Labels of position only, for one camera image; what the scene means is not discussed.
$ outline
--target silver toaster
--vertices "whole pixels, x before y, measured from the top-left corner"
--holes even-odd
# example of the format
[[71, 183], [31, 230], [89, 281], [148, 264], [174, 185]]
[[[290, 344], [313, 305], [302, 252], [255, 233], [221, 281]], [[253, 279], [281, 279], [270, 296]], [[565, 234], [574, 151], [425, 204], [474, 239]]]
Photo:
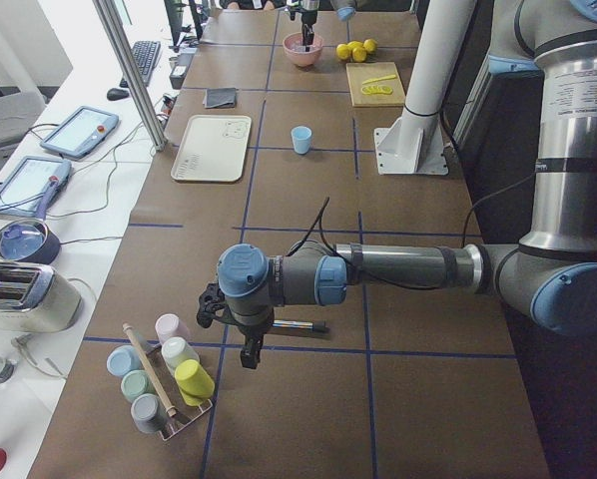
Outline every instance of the silver toaster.
[[70, 327], [81, 294], [45, 264], [0, 262], [0, 328], [55, 332]]

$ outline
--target brown tabletop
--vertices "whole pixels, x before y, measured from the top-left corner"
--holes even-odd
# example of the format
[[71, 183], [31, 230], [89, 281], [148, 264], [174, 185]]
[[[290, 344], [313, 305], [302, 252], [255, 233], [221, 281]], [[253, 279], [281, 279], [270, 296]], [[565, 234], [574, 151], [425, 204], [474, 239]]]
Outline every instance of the brown tabletop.
[[[339, 306], [291, 306], [277, 318], [325, 320], [321, 335], [266, 336], [262, 363], [241, 368], [243, 337], [196, 325], [219, 255], [249, 242], [283, 254], [323, 199], [330, 242], [459, 247], [470, 207], [457, 165], [446, 177], [377, 173], [373, 128], [400, 108], [351, 106], [338, 43], [372, 37], [376, 60], [408, 82], [419, 31], [407, 13], [319, 13], [325, 48], [312, 68], [286, 58], [298, 31], [281, 12], [222, 12], [181, 90], [86, 332], [31, 478], [546, 478], [513, 347], [497, 301], [458, 290], [348, 289]], [[238, 102], [206, 110], [207, 88]], [[184, 184], [170, 170], [188, 119], [247, 115], [245, 170], [233, 184]], [[314, 131], [299, 156], [290, 129]], [[474, 226], [469, 239], [479, 241]], [[156, 340], [173, 312], [215, 378], [215, 407], [168, 442], [139, 432], [106, 358], [122, 323]]]

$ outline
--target pink bowl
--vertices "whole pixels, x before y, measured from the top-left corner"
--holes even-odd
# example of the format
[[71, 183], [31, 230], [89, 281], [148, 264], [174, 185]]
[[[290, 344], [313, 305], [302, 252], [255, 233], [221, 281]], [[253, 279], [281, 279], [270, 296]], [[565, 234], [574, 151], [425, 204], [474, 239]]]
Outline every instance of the pink bowl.
[[292, 33], [283, 40], [283, 49], [286, 51], [286, 57], [298, 67], [307, 67], [316, 63], [322, 53], [322, 36], [314, 33], [313, 43], [309, 46], [308, 52], [302, 52], [302, 34]]

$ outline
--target wooden cutting board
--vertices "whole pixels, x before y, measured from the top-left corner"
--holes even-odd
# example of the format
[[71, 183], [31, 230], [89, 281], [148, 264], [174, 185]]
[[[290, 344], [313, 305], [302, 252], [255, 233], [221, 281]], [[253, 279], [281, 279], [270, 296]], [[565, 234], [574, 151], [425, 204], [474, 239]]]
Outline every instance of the wooden cutting board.
[[[402, 107], [405, 104], [405, 91], [402, 88], [396, 64], [393, 62], [348, 63], [347, 81], [351, 93], [351, 104], [355, 107]], [[370, 78], [396, 75], [392, 80], [381, 80], [369, 85], [387, 85], [393, 89], [391, 95], [364, 95], [362, 82]]]

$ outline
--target white tray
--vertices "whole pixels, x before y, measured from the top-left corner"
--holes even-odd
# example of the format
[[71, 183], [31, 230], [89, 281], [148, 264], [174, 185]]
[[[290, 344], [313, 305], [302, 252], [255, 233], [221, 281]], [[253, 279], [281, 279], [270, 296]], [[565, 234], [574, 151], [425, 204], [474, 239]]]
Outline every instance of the white tray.
[[188, 121], [170, 175], [177, 182], [235, 182], [243, 174], [252, 119], [195, 115]]

